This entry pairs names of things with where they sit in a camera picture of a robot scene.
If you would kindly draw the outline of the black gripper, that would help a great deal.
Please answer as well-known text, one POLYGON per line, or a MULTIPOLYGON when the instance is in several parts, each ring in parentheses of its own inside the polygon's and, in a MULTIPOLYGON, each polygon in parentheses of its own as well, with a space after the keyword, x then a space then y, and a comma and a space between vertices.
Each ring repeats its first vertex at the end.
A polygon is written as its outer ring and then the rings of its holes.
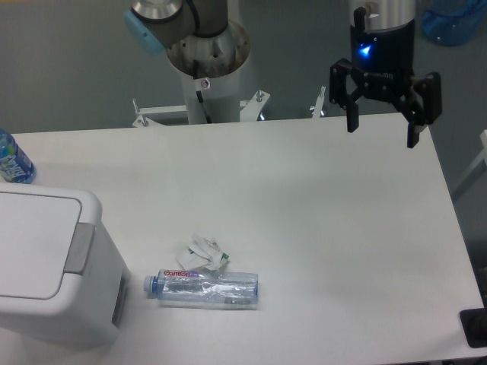
POLYGON ((408 122, 406 145, 414 148, 420 134, 441 115, 441 75, 413 76, 414 6, 351 6, 352 62, 330 67, 329 101, 345 111, 347 131, 359 127, 360 97, 398 104, 408 122), (356 88, 347 91, 347 78, 356 88))

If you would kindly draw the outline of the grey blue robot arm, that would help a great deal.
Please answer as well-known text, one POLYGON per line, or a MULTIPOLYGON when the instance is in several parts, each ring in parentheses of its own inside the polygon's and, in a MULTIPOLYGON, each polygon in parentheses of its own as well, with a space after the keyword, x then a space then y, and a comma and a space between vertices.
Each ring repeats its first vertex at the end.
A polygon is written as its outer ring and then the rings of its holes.
MULTIPOLYGON (((245 29, 228 16, 225 1, 134 1, 123 15, 139 45, 165 53, 180 74, 191 124, 258 118, 264 97, 247 106, 238 97, 240 70, 250 56, 245 29)), ((412 67, 415 2, 349 2, 351 56, 329 71, 329 101, 346 114, 347 129, 359 126, 358 100, 394 106, 408 123, 407 146, 441 115, 441 77, 419 78, 412 67)))

